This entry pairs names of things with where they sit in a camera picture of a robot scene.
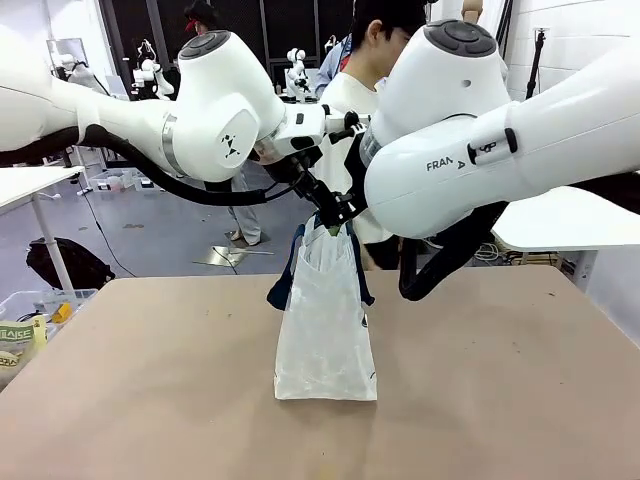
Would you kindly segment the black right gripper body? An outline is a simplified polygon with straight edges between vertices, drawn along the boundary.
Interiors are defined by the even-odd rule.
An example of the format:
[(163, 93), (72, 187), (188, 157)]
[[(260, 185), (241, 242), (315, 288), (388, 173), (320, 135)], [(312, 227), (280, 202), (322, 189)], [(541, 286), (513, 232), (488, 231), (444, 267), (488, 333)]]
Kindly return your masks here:
[(352, 216), (358, 216), (368, 207), (364, 193), (367, 166), (360, 155), (360, 145), (363, 137), (363, 133), (354, 137), (344, 160), (344, 167), (351, 178), (351, 186), (342, 195), (342, 199), (349, 205)]

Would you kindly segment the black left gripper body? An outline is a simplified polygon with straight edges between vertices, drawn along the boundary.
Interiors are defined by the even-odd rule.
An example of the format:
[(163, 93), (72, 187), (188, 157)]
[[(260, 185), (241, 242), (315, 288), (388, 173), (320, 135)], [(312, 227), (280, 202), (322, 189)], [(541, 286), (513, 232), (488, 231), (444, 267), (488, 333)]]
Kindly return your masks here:
[(343, 200), (317, 179), (304, 163), (303, 157), (286, 157), (285, 163), (293, 177), (290, 186), (301, 198), (316, 207), (320, 222), (326, 228), (339, 228), (351, 219), (349, 201)]

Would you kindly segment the white translucent navy-handled shopping bag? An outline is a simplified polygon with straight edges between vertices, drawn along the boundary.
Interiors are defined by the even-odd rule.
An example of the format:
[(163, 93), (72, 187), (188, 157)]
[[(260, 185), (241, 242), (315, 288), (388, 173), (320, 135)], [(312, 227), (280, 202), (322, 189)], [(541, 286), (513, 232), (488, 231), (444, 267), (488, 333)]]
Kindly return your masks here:
[(278, 400), (373, 402), (377, 377), (365, 312), (374, 303), (352, 226), (331, 236), (312, 215), (297, 227), (267, 294), (283, 312), (274, 368)]

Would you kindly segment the black bag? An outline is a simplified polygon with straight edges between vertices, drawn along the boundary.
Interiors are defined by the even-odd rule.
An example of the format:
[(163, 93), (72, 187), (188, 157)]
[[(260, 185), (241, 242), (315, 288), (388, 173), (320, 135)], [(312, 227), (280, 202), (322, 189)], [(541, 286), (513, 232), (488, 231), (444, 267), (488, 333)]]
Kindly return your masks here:
[[(66, 238), (55, 238), (67, 273), (75, 289), (101, 289), (116, 278), (110, 266), (84, 246)], [(29, 243), (26, 264), (55, 289), (62, 289), (43, 237)]]

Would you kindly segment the person in white T-shirt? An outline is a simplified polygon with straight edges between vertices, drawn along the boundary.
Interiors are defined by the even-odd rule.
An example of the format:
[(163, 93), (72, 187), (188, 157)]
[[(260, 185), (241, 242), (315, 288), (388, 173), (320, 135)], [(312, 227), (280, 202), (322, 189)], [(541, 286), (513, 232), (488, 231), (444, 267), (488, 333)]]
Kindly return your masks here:
[[(349, 59), (320, 101), (339, 113), (375, 113), (376, 86), (388, 77), (410, 38), (425, 23), (425, 0), (355, 0)], [(398, 268), (398, 236), (381, 227), (368, 210), (352, 224), (377, 270)]]

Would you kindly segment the person in grey trousers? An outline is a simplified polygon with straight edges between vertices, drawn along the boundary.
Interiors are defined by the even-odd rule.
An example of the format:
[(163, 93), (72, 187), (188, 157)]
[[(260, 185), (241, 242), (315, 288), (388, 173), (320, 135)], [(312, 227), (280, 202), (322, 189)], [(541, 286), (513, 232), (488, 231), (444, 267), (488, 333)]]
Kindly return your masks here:
[[(184, 15), (187, 20), (185, 30), (187, 32), (193, 30), (197, 36), (223, 28), (217, 11), (205, 0), (194, 0), (184, 9)], [(244, 171), (239, 172), (231, 179), (230, 189), (234, 193), (249, 190)], [(237, 225), (230, 240), (233, 242), (244, 240), (249, 246), (258, 245), (261, 242), (262, 230), (254, 208), (252, 206), (230, 206), (228, 211)]]

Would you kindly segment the person in blue shirt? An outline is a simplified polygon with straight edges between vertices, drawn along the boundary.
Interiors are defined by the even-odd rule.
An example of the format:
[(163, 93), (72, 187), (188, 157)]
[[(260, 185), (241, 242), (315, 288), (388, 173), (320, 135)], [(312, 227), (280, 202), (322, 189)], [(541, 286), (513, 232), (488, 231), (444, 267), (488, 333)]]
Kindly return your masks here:
[(315, 95), (317, 98), (322, 96), (332, 79), (341, 71), (342, 65), (344, 61), (349, 59), (350, 53), (351, 35), (343, 38), (329, 50), (315, 77)]

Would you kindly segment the flat metal plate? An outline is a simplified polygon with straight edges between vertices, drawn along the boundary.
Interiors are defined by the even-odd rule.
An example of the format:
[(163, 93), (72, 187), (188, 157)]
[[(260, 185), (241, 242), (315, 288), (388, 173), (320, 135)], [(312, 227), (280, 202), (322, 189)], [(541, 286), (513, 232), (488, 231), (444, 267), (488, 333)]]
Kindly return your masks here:
[(247, 256), (272, 256), (273, 252), (251, 248), (229, 246), (211, 246), (205, 253), (194, 260), (195, 264), (235, 268)]

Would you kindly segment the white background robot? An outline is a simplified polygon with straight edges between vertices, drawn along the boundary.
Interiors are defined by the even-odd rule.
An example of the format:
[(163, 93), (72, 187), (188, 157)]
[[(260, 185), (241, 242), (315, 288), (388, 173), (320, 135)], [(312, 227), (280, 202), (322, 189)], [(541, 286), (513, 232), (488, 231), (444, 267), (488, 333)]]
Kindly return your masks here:
[(156, 53), (147, 39), (137, 48), (137, 65), (133, 69), (132, 94), (137, 100), (170, 101), (174, 87), (165, 79)]
[(300, 103), (305, 103), (306, 98), (311, 95), (304, 65), (305, 57), (306, 52), (298, 48), (292, 48), (287, 53), (287, 59), (291, 62), (291, 67), (285, 72), (287, 96)]

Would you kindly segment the clear storage boxes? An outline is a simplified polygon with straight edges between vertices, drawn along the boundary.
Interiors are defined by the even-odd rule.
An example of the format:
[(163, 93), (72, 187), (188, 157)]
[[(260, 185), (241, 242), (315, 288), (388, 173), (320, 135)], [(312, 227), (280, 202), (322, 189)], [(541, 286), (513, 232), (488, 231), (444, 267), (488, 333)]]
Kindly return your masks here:
[(140, 190), (143, 179), (145, 176), (135, 168), (113, 168), (91, 177), (89, 186), (102, 192), (122, 192), (130, 188)]

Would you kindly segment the white rounded table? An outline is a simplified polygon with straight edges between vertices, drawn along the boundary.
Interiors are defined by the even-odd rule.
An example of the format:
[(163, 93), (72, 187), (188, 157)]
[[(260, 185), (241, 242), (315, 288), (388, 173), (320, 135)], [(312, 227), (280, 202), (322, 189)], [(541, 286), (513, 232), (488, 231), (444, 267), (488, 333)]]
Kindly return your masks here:
[(492, 233), (524, 258), (532, 252), (577, 252), (573, 281), (585, 291), (601, 250), (640, 245), (640, 215), (593, 193), (560, 187), (510, 203)]

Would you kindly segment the black tripod stand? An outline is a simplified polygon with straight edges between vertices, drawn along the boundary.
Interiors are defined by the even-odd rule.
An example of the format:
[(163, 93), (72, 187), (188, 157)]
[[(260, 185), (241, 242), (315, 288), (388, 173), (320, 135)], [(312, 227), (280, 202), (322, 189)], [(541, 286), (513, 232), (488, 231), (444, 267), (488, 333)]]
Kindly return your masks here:
[(538, 84), (538, 78), (539, 78), (540, 59), (541, 59), (542, 50), (544, 48), (544, 44), (546, 41), (546, 31), (547, 31), (547, 28), (544, 28), (544, 27), (537, 28), (535, 30), (536, 38), (534, 42), (534, 54), (533, 54), (533, 60), (532, 60), (531, 69), (530, 69), (529, 80), (526, 85), (526, 92), (525, 92), (526, 100), (530, 99), (536, 91), (536, 86)]

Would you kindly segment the clear plastic bin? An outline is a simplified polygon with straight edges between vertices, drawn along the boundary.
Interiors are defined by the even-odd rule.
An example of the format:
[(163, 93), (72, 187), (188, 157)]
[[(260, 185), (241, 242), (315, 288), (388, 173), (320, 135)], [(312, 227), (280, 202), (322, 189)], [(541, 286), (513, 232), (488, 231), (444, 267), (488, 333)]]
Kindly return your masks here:
[[(0, 302), (0, 321), (25, 321), (43, 315), (48, 325), (60, 327), (96, 293), (96, 289), (19, 291)], [(73, 313), (64, 324), (56, 325), (51, 316), (62, 303), (70, 303)]]

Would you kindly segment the yellow printed package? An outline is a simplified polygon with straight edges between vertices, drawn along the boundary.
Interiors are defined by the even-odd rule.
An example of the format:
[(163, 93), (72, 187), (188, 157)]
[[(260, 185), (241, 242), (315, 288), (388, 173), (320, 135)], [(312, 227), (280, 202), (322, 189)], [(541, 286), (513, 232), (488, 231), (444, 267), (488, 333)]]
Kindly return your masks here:
[(47, 345), (43, 315), (25, 321), (0, 321), (0, 375), (17, 373)]

